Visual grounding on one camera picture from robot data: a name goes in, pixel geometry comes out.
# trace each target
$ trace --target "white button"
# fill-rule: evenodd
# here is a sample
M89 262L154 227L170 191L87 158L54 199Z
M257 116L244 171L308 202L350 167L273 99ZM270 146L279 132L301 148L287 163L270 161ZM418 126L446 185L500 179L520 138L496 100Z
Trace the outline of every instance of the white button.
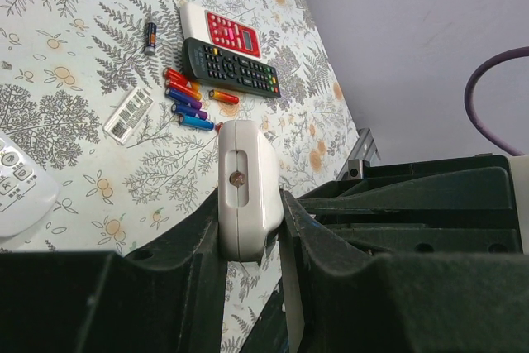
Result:
M17 187L17 180L12 177L7 177L0 182L0 194L6 195Z
M11 166L15 165L18 162L18 155L14 152L6 153L4 156L2 156L2 164Z
M18 179L23 181L24 179L27 179L32 174L32 170L28 165L22 166L20 169L15 171L13 175L15 175Z

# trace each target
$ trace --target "tablecloth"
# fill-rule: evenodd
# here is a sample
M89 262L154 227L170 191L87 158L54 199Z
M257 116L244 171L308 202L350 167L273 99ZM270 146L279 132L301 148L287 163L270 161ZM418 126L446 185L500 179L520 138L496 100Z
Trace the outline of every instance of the tablecloth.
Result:
M0 0L0 130L61 187L50 212L0 241L1 252L126 255L217 186L217 134L175 123L162 88L161 70L181 66L186 2L255 27L279 74L281 99L206 100L211 120L257 121L295 196L336 177L357 134L305 0ZM149 15L158 25L153 57L143 54ZM152 89L156 104L119 146L102 124L135 86ZM222 351L239 350L279 277L277 249L258 273L229 265Z

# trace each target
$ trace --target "bolt hole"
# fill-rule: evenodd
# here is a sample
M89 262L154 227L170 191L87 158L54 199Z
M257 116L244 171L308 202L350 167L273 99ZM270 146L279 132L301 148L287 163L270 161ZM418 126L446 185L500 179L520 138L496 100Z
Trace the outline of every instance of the bolt hole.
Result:
M416 252L433 252L433 247L427 243L420 243L415 246Z
M509 252L509 250L503 244L494 243L488 246L488 252L497 254L499 252Z
M153 253L149 250L132 251L132 260L148 260L152 258Z

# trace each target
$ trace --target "red battery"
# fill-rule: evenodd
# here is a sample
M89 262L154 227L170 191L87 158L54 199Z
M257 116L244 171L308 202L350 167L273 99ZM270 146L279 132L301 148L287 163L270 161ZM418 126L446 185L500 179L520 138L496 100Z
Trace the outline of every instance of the red battery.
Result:
M187 86L189 83L189 80L185 76L183 76L180 72L177 72L176 70L171 69L171 68L164 69L164 77L166 79L176 80L184 86Z
M200 101L202 99L201 93L199 93L198 91L192 90L191 88L185 87L184 85L182 85L179 81L175 79L166 79L165 87L174 88L175 90L179 90L182 94L188 95L189 97L194 98L197 101Z
M209 98L216 99L217 101L221 101L223 103L232 103L233 105L239 103L239 98L235 95L226 94L218 90L211 90L209 92Z

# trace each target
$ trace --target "purple battery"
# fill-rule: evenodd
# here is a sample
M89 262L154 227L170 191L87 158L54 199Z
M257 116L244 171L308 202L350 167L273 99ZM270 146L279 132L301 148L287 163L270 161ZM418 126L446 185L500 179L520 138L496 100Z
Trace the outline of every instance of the purple battery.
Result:
M173 106L171 107L171 112L174 113L175 115L177 113L182 113L184 115L188 115L188 116L191 116L191 117L199 117L203 120L206 120L207 119L207 113L205 113L204 111L199 111L198 109L193 109L192 107L188 107L186 105L183 105L181 103L174 103Z
M167 88L165 90L165 95L178 101L179 103L185 103L190 107L194 107L195 109L200 109L202 107L201 102L189 97L188 95L182 94L179 90L175 90L174 88Z

